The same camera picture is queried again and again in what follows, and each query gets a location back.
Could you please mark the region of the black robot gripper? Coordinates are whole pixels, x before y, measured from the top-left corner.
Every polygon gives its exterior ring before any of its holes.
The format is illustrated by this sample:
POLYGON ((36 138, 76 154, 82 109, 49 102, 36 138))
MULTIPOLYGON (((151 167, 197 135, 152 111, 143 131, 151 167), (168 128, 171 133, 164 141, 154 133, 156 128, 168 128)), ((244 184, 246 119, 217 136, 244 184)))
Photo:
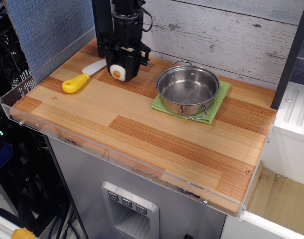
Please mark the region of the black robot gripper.
POLYGON ((137 76, 140 65, 149 65, 149 47, 141 42, 143 32, 143 15, 136 13, 130 16, 112 14, 113 34, 106 44, 104 53, 108 69, 112 65, 121 66, 125 59, 125 81, 137 76))

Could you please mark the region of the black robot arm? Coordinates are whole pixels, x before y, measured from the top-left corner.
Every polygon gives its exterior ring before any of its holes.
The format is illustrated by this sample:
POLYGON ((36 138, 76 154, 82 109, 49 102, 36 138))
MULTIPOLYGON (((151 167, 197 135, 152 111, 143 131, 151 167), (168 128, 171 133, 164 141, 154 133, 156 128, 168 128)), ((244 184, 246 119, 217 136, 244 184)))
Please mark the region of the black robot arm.
POLYGON ((93 0, 92 9, 99 57, 104 57, 111 76, 129 81, 141 65, 150 64, 151 49, 141 42, 144 29, 143 0, 93 0))

